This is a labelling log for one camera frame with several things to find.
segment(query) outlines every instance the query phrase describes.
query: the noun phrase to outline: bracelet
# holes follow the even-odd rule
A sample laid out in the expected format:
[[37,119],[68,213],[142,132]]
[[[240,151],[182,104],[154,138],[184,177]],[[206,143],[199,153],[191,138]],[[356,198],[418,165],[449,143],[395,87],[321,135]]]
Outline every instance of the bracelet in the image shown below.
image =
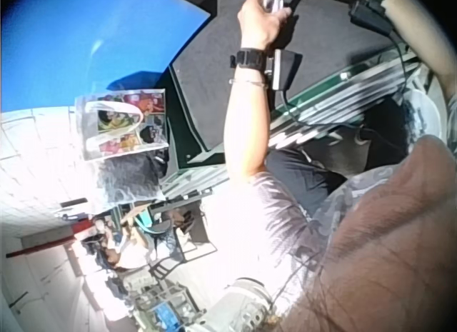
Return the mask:
[[257,82],[257,81],[249,81],[249,80],[238,80],[238,79],[230,79],[228,80],[230,84],[252,84],[257,87],[261,88],[268,88],[268,84],[264,82]]

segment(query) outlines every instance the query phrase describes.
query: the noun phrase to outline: bag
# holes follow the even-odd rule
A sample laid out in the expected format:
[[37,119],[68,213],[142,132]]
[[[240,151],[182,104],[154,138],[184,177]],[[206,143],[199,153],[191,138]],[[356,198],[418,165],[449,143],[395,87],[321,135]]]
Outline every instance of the bag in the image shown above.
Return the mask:
[[152,158],[155,151],[83,162],[89,213],[98,214],[136,201],[164,201],[159,172]]
[[75,106],[85,161],[168,147],[164,89],[81,96]]

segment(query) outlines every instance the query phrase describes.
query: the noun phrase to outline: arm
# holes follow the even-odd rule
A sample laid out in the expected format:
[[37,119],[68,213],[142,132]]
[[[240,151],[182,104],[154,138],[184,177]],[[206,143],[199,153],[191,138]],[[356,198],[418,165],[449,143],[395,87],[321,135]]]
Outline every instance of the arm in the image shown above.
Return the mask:
[[457,58],[441,28],[417,0],[384,0],[399,34],[435,73],[446,101],[456,93]]
[[131,227],[130,240],[134,243],[137,243],[138,245],[143,246],[144,248],[149,248],[148,241],[146,240],[146,238],[144,238],[143,234],[140,231],[138,231],[138,228],[135,226]]
[[[282,9],[267,14],[261,0],[246,0],[238,14],[241,47],[266,50],[290,13],[290,9]],[[238,67],[234,79],[228,102],[224,148],[230,178],[245,181],[265,169],[270,113],[265,88],[252,84],[264,82],[259,71]]]

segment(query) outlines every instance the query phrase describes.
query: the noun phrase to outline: wire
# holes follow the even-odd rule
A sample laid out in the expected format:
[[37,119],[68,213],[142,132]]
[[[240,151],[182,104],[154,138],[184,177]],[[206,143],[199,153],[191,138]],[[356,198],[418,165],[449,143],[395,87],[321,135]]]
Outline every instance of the wire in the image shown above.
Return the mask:
[[401,68],[403,69],[403,76],[405,77],[405,82],[403,84],[403,88],[401,89],[401,93],[403,94],[406,90],[406,86],[408,85],[408,76],[406,74],[405,61],[403,60],[403,54],[401,53],[401,49],[400,49],[400,46],[398,45],[398,42],[395,39],[393,39],[393,37],[391,35],[388,35],[388,38],[391,40],[392,44],[397,49],[398,55],[400,56]]
[[380,140],[382,140],[382,142],[386,143],[387,145],[389,145],[390,147],[394,148],[395,150],[400,151],[402,154],[406,154],[406,152],[400,146],[391,143],[386,138],[382,137],[382,135],[379,132],[377,132],[376,130],[370,129],[368,127],[356,126],[356,125],[352,125],[350,123],[308,124],[308,123],[306,123],[304,121],[299,121],[297,119],[297,117],[294,114],[292,114],[292,112],[290,110],[290,103],[287,100],[287,96],[286,96],[286,92],[285,91],[281,91],[281,99],[283,101],[284,107],[287,110],[287,113],[289,114],[289,116],[292,118],[292,120],[297,125],[302,125],[302,126],[311,127],[311,128],[313,128],[313,127],[331,127],[331,128],[334,127],[334,128],[337,128],[339,126],[345,126],[345,127],[349,128],[349,129],[360,129],[360,130],[370,131],[370,132],[374,133],[375,135],[377,135],[377,137],[379,137]]

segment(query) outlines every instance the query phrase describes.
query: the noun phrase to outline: hand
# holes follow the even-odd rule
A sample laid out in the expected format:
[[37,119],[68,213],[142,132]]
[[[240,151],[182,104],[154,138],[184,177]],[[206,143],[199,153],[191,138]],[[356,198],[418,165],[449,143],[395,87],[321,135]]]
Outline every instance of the hand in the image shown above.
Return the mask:
[[266,50],[279,34],[281,25],[290,16],[290,8],[266,13],[262,0],[246,0],[238,13],[241,27],[241,48]]

